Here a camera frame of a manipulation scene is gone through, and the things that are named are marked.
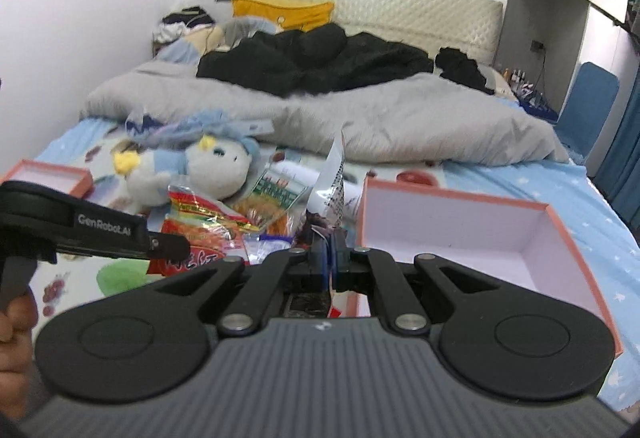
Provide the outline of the person's left hand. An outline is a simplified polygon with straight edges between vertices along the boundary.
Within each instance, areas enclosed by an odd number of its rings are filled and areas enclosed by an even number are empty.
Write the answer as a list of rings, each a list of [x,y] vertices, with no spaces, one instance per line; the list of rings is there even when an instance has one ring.
[[[1,311],[1,412],[12,420],[26,414],[32,329],[37,322],[37,304],[31,288]]]

